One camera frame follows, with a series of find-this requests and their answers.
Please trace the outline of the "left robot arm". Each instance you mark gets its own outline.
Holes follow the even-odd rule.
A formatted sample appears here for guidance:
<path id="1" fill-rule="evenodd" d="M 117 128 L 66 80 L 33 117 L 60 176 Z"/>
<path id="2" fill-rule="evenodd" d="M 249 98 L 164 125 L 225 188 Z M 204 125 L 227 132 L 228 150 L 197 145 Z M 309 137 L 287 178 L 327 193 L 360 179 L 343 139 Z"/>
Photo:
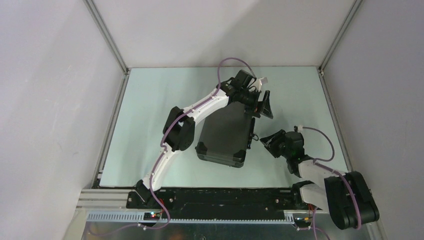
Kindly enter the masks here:
<path id="1" fill-rule="evenodd" d="M 209 115 L 238 102 L 246 106 L 249 115 L 272 119 L 274 116 L 270 107 L 270 92 L 265 91 L 263 99 L 259 100 L 261 88 L 267 82 L 265 77 L 255 77 L 252 73 L 240 70 L 235 77 L 224 82 L 219 81 L 212 92 L 198 102 L 185 108 L 173 107 L 162 131 L 160 154 L 150 173 L 136 184 L 138 201 L 145 208 L 156 206 L 158 194 L 155 191 L 162 187 L 171 161 L 192 145 L 197 124 Z"/>

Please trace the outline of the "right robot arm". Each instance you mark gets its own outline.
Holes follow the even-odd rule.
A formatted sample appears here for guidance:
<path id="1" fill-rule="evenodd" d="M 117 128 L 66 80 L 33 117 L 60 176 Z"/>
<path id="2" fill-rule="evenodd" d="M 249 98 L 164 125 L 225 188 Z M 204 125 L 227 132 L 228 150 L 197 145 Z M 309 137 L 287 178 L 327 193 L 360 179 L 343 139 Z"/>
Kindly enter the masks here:
<path id="1" fill-rule="evenodd" d="M 288 171 L 302 179 L 291 188 L 290 201 L 295 208 L 304 209 L 310 204 L 326 211 L 340 230 L 360 229 L 380 219 L 380 211 L 360 172 L 343 172 L 324 164 L 335 157 L 333 144 L 329 159 L 307 155 L 298 126 L 293 131 L 281 129 L 260 138 L 260 142 L 274 158 L 285 158 Z"/>

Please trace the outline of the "black poker case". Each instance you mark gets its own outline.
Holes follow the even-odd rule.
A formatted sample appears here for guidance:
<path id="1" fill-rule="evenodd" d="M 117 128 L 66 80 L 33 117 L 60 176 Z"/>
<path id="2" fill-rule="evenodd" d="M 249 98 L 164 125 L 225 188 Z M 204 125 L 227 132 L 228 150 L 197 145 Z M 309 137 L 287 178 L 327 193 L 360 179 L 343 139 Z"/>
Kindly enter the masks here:
<path id="1" fill-rule="evenodd" d="M 245 108 L 234 102 L 205 118 L 195 147 L 200 160 L 233 168 L 244 166 L 255 127 L 255 119 Z"/>

